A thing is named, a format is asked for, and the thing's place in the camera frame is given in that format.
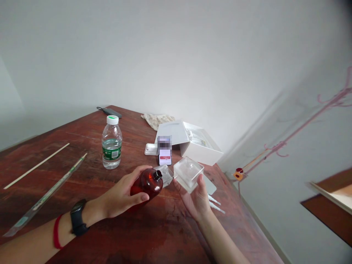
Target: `white lid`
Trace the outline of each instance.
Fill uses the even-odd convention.
[[[160,124],[157,136],[155,137],[155,144],[158,143],[158,136],[172,136],[172,145],[190,141],[182,120]]]
[[[108,115],[106,117],[106,122],[109,124],[109,125],[117,125],[118,124],[118,117],[115,116],[115,115]]]

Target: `bottle cap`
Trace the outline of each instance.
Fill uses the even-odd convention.
[[[118,117],[115,116],[115,115],[108,115],[106,117],[106,122],[109,124],[109,125],[117,125],[118,124]]]

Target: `brown bottle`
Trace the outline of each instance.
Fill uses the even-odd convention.
[[[155,169],[146,169],[143,171],[133,186],[131,187],[131,196],[137,193],[147,193],[149,200],[142,202],[133,208],[139,208],[150,202],[155,196],[157,196],[162,190],[162,174],[161,171]]]

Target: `phone screen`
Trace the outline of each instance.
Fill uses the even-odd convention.
[[[171,150],[160,149],[159,165],[171,165]]]
[[[171,136],[158,136],[158,159],[159,165],[172,164]]]

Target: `pink coat rack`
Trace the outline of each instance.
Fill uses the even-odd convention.
[[[262,156],[266,151],[270,152],[265,155],[262,159],[260,159],[256,164],[254,164],[250,169],[248,169],[247,171],[243,172],[244,169],[242,168],[238,168],[236,170],[236,172],[234,173],[234,176],[236,178],[236,180],[232,180],[233,182],[238,181],[238,193],[239,196],[241,197],[241,191],[240,191],[240,182],[246,178],[248,176],[248,174],[254,170],[256,167],[259,166],[259,164],[261,164],[263,161],[265,161],[268,157],[270,157],[272,154],[276,154],[279,157],[288,157],[289,155],[281,155],[279,154],[279,150],[282,149],[284,146],[287,145],[288,141],[293,138],[297,133],[299,133],[303,128],[305,128],[309,123],[311,123],[314,119],[316,119],[319,115],[321,115],[323,112],[325,112],[328,109],[331,109],[333,107],[350,107],[352,106],[352,104],[345,104],[344,102],[342,102],[342,100],[344,98],[346,98],[346,96],[350,93],[352,93],[352,87],[350,85],[350,79],[352,76],[352,67],[348,67],[347,69],[347,80],[346,80],[346,84],[345,87],[338,92],[336,95],[334,95],[330,100],[328,101],[321,101],[321,95],[318,95],[318,102],[321,104],[325,104],[325,106],[323,106],[317,113],[315,113],[311,118],[309,118],[303,125],[301,125],[299,128],[297,128],[292,134],[290,134],[286,139],[284,139],[283,141],[280,141],[278,144],[276,144],[275,146],[273,146],[272,148],[267,148],[267,145],[264,145],[265,150],[258,156]],[[249,164],[247,164],[244,168],[248,167],[250,164],[252,164],[255,160],[258,159],[255,158],[252,162],[250,162]]]

